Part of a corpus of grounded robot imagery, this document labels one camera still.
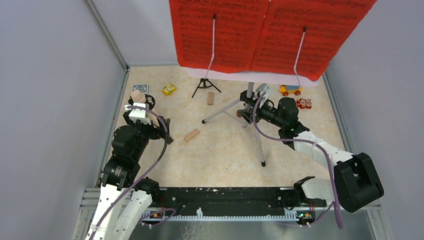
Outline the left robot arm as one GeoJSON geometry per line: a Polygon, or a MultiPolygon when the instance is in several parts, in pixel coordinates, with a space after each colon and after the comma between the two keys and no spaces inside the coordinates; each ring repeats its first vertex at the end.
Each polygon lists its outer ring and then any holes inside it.
{"type": "Polygon", "coordinates": [[[127,240],[148,207],[160,202],[158,182],[136,176],[139,160],[149,141],[172,142],[171,120],[158,117],[159,124],[143,119],[131,120],[124,114],[125,125],[118,127],[112,140],[112,156],[103,169],[100,197],[86,234],[87,240],[127,240]]]}

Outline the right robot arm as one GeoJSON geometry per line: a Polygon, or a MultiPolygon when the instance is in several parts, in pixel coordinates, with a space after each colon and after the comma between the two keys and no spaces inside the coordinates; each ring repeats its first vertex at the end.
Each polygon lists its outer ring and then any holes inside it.
{"type": "Polygon", "coordinates": [[[297,205],[307,206],[313,199],[321,199],[354,213],[384,196],[384,187],[368,154],[354,154],[317,137],[299,121],[295,99],[283,97],[274,106],[268,104],[266,94],[266,91],[259,91],[248,97],[247,91],[243,91],[239,99],[248,108],[237,113],[254,126],[263,120],[278,127],[278,142],[311,157],[329,173],[328,181],[312,177],[301,183],[293,192],[297,205]]]}

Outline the silver music stand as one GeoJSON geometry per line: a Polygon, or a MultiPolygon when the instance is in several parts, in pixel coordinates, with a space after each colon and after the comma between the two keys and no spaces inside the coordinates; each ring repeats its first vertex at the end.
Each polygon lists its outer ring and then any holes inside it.
{"type": "MultiPolygon", "coordinates": [[[[208,73],[211,69],[212,63],[214,62],[215,59],[215,45],[216,45],[216,19],[217,19],[217,15],[214,14],[212,17],[212,22],[211,22],[211,57],[210,57],[210,61],[207,67],[207,70],[204,74],[204,77],[199,79],[199,83],[196,86],[193,94],[191,95],[191,98],[193,98],[197,91],[199,89],[209,89],[209,88],[215,88],[216,90],[218,90],[219,93],[221,93],[222,91],[219,90],[219,88],[213,84],[210,79],[208,78],[208,73]]],[[[300,89],[302,87],[301,85],[301,81],[300,81],[300,76],[298,75],[298,71],[297,71],[297,65],[298,65],[298,61],[299,61],[299,57],[301,54],[301,50],[303,47],[303,43],[304,43],[304,38],[306,35],[306,31],[307,31],[308,27],[304,26],[302,28],[302,35],[301,35],[301,39],[300,39],[300,43],[299,43],[299,47],[297,50],[297,54],[296,54],[296,58],[294,61],[294,66],[293,66],[293,71],[297,80],[297,88],[300,89]]],[[[232,108],[233,106],[235,106],[236,104],[243,102],[243,109],[238,110],[237,112],[237,116],[239,118],[243,118],[244,122],[242,122],[242,127],[246,128],[247,125],[250,124],[255,124],[256,121],[253,120],[254,117],[254,110],[253,107],[251,106],[251,103],[257,103],[259,104],[261,101],[258,99],[254,99],[254,96],[260,93],[263,94],[267,94],[270,93],[271,90],[269,88],[269,86],[267,84],[262,84],[258,87],[257,92],[253,91],[253,87],[254,87],[254,83],[253,82],[249,82],[247,85],[247,90],[243,91],[240,94],[240,97],[238,99],[236,99],[235,101],[233,101],[232,103],[228,104],[227,106],[221,108],[219,111],[217,111],[216,113],[210,115],[209,117],[203,119],[201,121],[202,124],[206,124],[208,121],[212,120],[213,118],[217,117],[218,115],[222,114],[222,113],[226,113],[228,109],[232,108]]]]}

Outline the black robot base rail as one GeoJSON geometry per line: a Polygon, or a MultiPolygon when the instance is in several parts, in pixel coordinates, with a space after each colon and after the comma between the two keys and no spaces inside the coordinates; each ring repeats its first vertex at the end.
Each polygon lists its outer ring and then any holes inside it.
{"type": "Polygon", "coordinates": [[[151,207],[172,208],[176,216],[282,216],[296,208],[326,207],[322,199],[308,200],[293,187],[167,187],[153,197],[151,207]]]}

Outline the red sheet music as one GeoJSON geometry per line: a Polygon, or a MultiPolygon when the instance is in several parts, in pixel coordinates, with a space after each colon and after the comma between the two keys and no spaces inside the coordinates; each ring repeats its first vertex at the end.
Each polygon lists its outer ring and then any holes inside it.
{"type": "Polygon", "coordinates": [[[250,70],[299,75],[317,81],[375,3],[269,1],[250,70]]]}
{"type": "Polygon", "coordinates": [[[169,1],[181,67],[238,73],[251,68],[270,1],[169,1]]]}

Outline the toy microphone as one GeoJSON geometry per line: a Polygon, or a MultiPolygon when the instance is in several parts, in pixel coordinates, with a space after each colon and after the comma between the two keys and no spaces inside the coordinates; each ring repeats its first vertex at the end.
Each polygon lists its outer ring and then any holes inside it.
{"type": "Polygon", "coordinates": [[[156,105],[156,99],[152,95],[136,89],[131,92],[129,103],[131,105],[134,103],[148,104],[149,109],[153,110],[156,105]]]}

